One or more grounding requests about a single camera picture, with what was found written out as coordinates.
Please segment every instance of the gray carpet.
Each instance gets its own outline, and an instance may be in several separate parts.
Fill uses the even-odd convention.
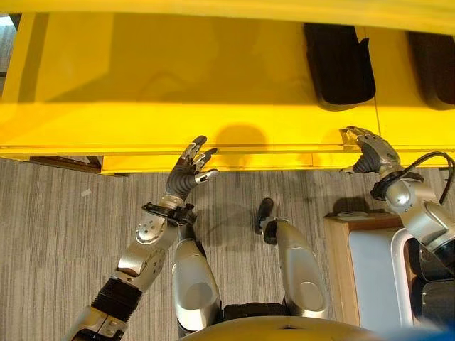
[[[422,173],[440,193],[445,172]],[[158,201],[166,174],[113,178],[0,159],[0,177],[0,339],[58,340],[107,280],[141,205]],[[383,207],[368,194],[375,181],[334,170],[221,173],[195,190],[188,201],[223,304],[282,300],[277,250],[252,231],[263,197],[306,235],[328,285],[322,218]],[[452,212],[454,203],[452,193]],[[172,253],[124,340],[176,339]]]

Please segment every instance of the robotic hand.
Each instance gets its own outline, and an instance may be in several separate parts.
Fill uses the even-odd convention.
[[[455,162],[446,153],[432,152],[403,169],[396,150],[383,138],[366,129],[349,126],[342,131],[345,142],[359,145],[362,156],[344,169],[346,173],[379,173],[380,181],[371,191],[397,213],[403,225],[420,244],[433,253],[452,273],[455,267],[455,219],[444,203],[454,175]],[[438,202],[434,191],[420,174],[410,172],[425,160],[443,156],[449,162],[449,179]]]
[[[142,294],[159,275],[178,227],[192,225],[196,220],[193,206],[184,206],[190,191],[218,175],[216,169],[201,173],[217,151],[214,148],[196,156],[206,141],[206,137],[199,136],[183,152],[169,174],[159,205],[148,203],[142,207],[144,213],[135,240],[121,256],[92,305],[84,309],[63,340],[122,338]]]

